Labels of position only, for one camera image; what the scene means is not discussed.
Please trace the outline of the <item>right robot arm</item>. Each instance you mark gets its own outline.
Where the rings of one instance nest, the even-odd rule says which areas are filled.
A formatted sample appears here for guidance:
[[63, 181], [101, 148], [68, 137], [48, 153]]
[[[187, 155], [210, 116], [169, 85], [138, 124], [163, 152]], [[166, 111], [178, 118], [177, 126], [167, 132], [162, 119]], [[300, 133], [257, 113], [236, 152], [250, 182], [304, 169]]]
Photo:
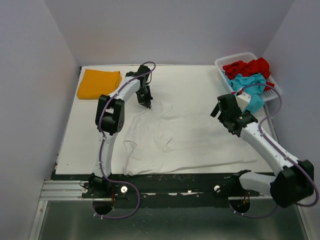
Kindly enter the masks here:
[[228, 132], [247, 142], [266, 161], [273, 175], [249, 170], [237, 174], [230, 183], [230, 191], [241, 196], [247, 190], [271, 196], [275, 203], [286, 208], [299, 201], [318, 195], [314, 183], [314, 166], [309, 160], [301, 161], [286, 151], [262, 127], [250, 111], [242, 111], [233, 94], [218, 96], [210, 114], [217, 117]]

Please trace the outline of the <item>white t-shirt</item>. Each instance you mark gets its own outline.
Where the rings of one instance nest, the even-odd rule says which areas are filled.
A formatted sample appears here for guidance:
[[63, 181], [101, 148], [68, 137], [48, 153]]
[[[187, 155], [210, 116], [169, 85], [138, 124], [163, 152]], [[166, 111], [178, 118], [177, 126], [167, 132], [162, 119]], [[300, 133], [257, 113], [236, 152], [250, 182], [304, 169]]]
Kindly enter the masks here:
[[167, 174], [254, 163], [257, 155], [208, 113], [179, 112], [166, 102], [137, 114], [124, 137], [126, 175]]

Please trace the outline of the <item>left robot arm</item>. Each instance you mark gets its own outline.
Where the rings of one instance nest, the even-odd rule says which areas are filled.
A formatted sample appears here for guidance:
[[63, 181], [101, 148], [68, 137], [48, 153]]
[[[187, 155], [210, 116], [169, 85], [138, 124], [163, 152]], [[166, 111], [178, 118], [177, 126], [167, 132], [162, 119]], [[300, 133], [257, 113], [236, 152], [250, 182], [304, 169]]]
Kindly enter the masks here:
[[124, 82], [109, 95], [102, 94], [98, 99], [95, 124], [100, 133], [97, 160], [88, 179], [88, 189], [104, 198], [110, 194], [114, 181], [112, 174], [112, 155], [118, 133], [125, 123], [125, 103], [132, 95], [137, 96], [138, 103], [150, 109], [153, 97], [150, 90], [152, 72], [156, 64], [147, 61], [137, 71], [125, 74]]

